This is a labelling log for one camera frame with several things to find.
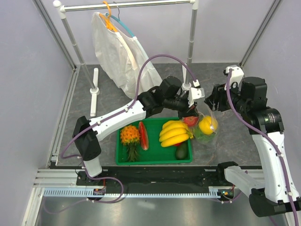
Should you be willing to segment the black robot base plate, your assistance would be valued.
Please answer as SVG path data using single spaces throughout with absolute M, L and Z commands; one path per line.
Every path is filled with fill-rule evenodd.
M 106 179 L 92 180 L 78 171 L 76 185 L 105 186 L 108 194 L 121 192 L 121 185 L 111 178 L 121 181 L 124 194 L 196 194 L 207 193 L 210 187 L 233 187 L 220 178 L 215 166 L 109 166 L 98 177 Z

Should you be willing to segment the yellow lemon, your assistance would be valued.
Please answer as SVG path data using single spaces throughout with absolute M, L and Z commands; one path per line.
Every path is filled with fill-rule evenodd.
M 218 122 L 214 117 L 206 115 L 199 122 L 198 127 L 205 135 L 211 135 L 218 129 Z

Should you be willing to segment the red watermelon slice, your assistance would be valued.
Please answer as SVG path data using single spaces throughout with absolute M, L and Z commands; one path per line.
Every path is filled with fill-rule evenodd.
M 149 140 L 146 127 L 142 121 L 140 121 L 138 124 L 138 130 L 140 134 L 140 146 L 146 151 L 149 149 Z

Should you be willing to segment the clear dotted zip top bag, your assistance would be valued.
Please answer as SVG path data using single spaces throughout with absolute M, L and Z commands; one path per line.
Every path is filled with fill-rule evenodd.
M 182 118 L 196 141 L 210 148 L 216 146 L 219 133 L 219 124 L 214 112 L 205 103 L 196 108 L 198 116 Z

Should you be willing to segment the yellow banana bunch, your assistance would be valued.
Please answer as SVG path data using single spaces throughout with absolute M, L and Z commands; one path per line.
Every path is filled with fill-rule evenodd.
M 193 138 L 188 125 L 182 121 L 166 122 L 159 134 L 159 142 L 162 147 L 170 147 Z

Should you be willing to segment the orange plastic pineapple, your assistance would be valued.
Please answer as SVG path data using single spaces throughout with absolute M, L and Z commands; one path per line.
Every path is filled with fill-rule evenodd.
M 129 162 L 134 162 L 138 158 L 137 147 L 140 143 L 140 133 L 136 126 L 125 126 L 120 132 L 120 140 L 127 149 Z

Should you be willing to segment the white garment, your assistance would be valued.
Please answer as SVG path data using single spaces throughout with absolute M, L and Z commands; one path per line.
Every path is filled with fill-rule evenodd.
M 104 15 L 92 16 L 95 55 L 102 69 L 126 96 L 134 99 L 140 69 L 149 58 L 138 39 L 107 28 Z

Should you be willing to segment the teal clothes hanger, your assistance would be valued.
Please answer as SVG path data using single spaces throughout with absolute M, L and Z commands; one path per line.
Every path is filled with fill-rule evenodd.
M 117 6 L 118 17 L 111 16 L 111 18 L 114 19 L 116 22 L 118 22 L 127 31 L 127 33 L 130 35 L 131 38 L 135 38 L 136 36 L 133 34 L 133 32 L 120 20 L 120 17 L 119 17 L 120 9 L 119 9 L 118 4 L 115 1 L 113 3 Z

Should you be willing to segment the silver white clothes rack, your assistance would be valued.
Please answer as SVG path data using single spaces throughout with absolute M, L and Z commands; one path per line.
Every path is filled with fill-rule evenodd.
M 87 65 L 84 61 L 84 58 L 80 52 L 78 44 L 75 40 L 75 37 L 72 33 L 70 25 L 68 23 L 66 12 L 73 11 L 85 11 L 85 10 L 96 10 L 96 9 L 108 9 L 112 8 L 130 8 L 130 7 L 146 7 L 146 6 L 161 6 L 161 5 L 172 5 L 172 4 L 191 4 L 192 5 L 192 15 L 191 15 L 191 23 L 190 23 L 190 37 L 189 37 L 189 48 L 188 48 L 188 59 L 187 65 L 191 65 L 192 63 L 192 53 L 194 46 L 194 35 L 195 35 L 195 27 L 196 27 L 196 19 L 198 12 L 198 0 L 146 0 L 146 1 L 132 1 L 132 2 L 117 2 L 117 3 L 108 3 L 108 4 L 94 4 L 94 5 L 83 5 L 83 6 L 64 6 L 61 1 L 55 0 L 53 1 L 53 6 L 56 8 L 60 19 L 63 23 L 63 26 L 68 34 L 69 40 L 72 44 L 72 47 L 76 53 L 76 56 L 80 62 L 84 70 L 84 74 L 90 84 L 90 94 L 91 94 L 91 108 L 90 108 L 90 116 L 95 117 L 97 114 L 97 98 L 99 95 L 98 88 L 98 69 L 94 69 L 93 78 L 90 77 L 89 71 L 87 69 Z

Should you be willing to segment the green plastic lettuce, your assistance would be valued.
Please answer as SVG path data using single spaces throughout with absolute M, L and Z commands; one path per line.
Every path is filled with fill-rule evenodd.
M 193 134 L 196 140 L 204 144 L 211 142 L 216 135 L 215 133 L 210 135 L 204 134 L 200 129 L 193 129 Z

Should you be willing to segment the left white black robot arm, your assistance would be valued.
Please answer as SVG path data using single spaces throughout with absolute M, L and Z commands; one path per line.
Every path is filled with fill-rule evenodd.
M 103 116 L 88 120 L 78 118 L 72 139 L 75 142 L 87 170 L 87 180 L 93 185 L 103 181 L 100 163 L 99 142 L 112 132 L 132 123 L 156 115 L 164 108 L 178 112 L 179 117 L 195 116 L 197 101 L 204 97 L 204 90 L 198 81 L 182 94 L 182 83 L 174 77 L 165 78 L 160 85 L 142 92 L 136 100 Z

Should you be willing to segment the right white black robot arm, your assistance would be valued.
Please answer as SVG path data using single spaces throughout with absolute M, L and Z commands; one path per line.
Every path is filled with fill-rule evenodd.
M 217 84 L 205 103 L 213 111 L 233 110 L 246 125 L 258 150 L 264 182 L 258 182 L 235 162 L 218 164 L 216 182 L 229 182 L 248 198 L 258 217 L 292 212 L 297 218 L 301 197 L 296 190 L 285 154 L 284 125 L 279 111 L 267 106 L 267 84 L 258 77 L 246 77 L 241 85 Z

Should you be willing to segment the dark green avocado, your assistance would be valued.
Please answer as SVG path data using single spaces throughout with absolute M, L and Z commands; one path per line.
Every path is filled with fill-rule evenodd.
M 186 143 L 181 143 L 177 146 L 175 151 L 175 158 L 177 160 L 184 160 L 188 155 L 188 148 Z

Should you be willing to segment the orange clothes hanger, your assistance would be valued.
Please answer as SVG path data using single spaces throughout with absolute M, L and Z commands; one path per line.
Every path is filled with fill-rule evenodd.
M 111 8 L 107 1 L 103 1 L 103 3 L 106 5 L 108 9 L 108 15 L 103 15 L 102 13 L 99 13 L 99 17 L 102 18 L 105 21 L 105 26 L 108 30 L 112 32 L 117 32 L 117 28 L 114 26 L 114 24 L 110 21 L 111 18 Z

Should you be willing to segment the red tomato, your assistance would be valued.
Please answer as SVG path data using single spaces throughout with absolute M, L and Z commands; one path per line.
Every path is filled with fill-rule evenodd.
M 197 125 L 199 120 L 199 117 L 197 116 L 189 116 L 189 117 L 184 117 L 183 122 L 188 126 L 188 127 L 193 127 Z

